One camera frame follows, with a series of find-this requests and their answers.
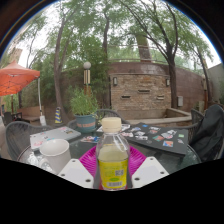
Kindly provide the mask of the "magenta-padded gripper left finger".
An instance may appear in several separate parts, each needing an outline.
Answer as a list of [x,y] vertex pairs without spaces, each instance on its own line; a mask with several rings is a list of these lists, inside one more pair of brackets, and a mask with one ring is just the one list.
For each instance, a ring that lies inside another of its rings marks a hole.
[[71,159],[58,176],[83,188],[98,189],[100,174],[97,168],[96,147],[89,149],[79,159]]

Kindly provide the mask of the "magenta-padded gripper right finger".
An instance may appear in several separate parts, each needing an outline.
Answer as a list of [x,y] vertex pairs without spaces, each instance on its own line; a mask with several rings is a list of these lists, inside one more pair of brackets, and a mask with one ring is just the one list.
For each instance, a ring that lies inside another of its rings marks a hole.
[[133,188],[140,188],[168,175],[166,169],[154,157],[130,147],[128,170]]

